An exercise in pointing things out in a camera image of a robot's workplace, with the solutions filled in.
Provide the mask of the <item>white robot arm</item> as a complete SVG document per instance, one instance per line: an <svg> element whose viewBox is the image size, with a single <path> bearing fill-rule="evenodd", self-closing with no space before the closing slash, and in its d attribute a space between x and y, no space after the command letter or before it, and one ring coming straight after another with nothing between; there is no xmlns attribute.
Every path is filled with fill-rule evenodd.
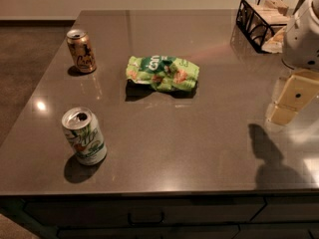
<svg viewBox="0 0 319 239"><path fill-rule="evenodd" d="M291 71L277 80L266 117L286 125L319 93L319 0L305 0L289 20L282 62Z"/></svg>

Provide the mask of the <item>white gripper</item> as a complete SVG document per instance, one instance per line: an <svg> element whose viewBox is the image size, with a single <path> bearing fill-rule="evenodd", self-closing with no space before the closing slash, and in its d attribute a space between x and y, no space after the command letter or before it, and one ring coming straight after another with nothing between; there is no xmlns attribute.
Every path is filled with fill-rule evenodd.
<svg viewBox="0 0 319 239"><path fill-rule="evenodd" d="M305 0L286 26L283 62L291 68L319 70L319 1ZM298 71L284 82L266 118L275 124L290 123L319 93L319 73Z"/></svg>

